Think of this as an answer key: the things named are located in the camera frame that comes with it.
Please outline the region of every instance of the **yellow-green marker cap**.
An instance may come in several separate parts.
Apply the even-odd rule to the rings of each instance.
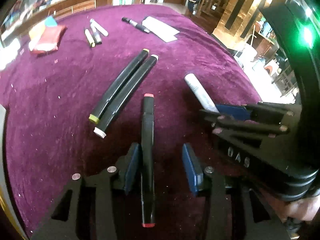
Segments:
[[[96,116],[94,116],[93,114],[90,114],[89,120],[90,120],[91,122],[94,122],[95,124],[98,124],[98,122],[99,122],[99,118],[96,117]]]

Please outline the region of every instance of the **red marker tip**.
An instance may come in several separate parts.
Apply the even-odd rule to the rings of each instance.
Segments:
[[[142,224],[142,226],[144,227],[144,228],[152,228],[152,227],[154,227],[156,224],[155,223],[152,223],[152,224]]]

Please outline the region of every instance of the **black vertical stripe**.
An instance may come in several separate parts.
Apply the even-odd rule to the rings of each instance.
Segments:
[[[233,23],[235,22],[236,20],[236,17],[238,16],[238,13],[240,12],[241,10],[241,7],[243,5],[245,0],[238,0],[235,7],[233,8],[231,14],[230,14],[230,17],[229,19],[227,20],[226,24],[224,25],[228,30],[231,29],[231,26],[233,25]]]
[[[256,17],[260,11],[260,9],[262,9],[264,7],[264,4],[266,3],[266,0],[261,0],[261,2],[259,3],[257,9],[255,10],[255,12],[252,14],[251,19],[249,20],[247,26],[244,28],[244,31],[242,32],[242,34],[240,35],[240,38],[244,39],[246,37],[246,35],[248,34],[250,28],[252,27],[252,24],[254,23],[254,21],[256,20]]]

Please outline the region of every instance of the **table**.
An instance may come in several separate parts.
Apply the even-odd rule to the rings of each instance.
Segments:
[[[165,43],[121,21],[153,16],[180,31]],[[91,49],[84,27],[94,18],[109,32]],[[17,208],[32,235],[52,200],[74,173],[97,174],[140,142],[141,104],[155,95],[154,173],[156,226],[141,226],[139,193],[116,195],[119,239],[192,239],[203,214],[203,198],[188,189],[182,145],[224,173],[231,169],[212,151],[199,122],[200,103],[183,80],[194,73],[216,103],[256,103],[259,95],[231,55],[191,20],[160,5],[100,7],[61,19],[66,30],[59,50],[42,57],[24,52],[0,73],[0,103],[8,111],[5,151]],[[101,139],[89,114],[119,72],[143,48],[159,61],[119,118]]]

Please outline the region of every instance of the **silver screw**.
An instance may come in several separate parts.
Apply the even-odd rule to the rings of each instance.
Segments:
[[[107,171],[110,173],[113,173],[117,170],[117,168],[115,166],[110,166],[109,168],[107,168]]]
[[[286,131],[288,130],[288,128],[287,128],[285,125],[281,125],[281,126],[279,127],[279,130],[280,130],[281,132],[286,132]]]
[[[80,179],[81,178],[81,175],[79,173],[75,173],[72,175],[72,179],[73,180],[77,180],[77,179]]]
[[[208,167],[206,167],[206,168],[204,169],[204,171],[205,171],[206,173],[213,173],[213,168],[212,168],[211,166],[208,166]]]
[[[214,134],[219,134],[219,133],[221,133],[222,132],[222,128],[216,128],[216,129],[214,129],[213,131],[212,131],[212,133],[214,133]]]

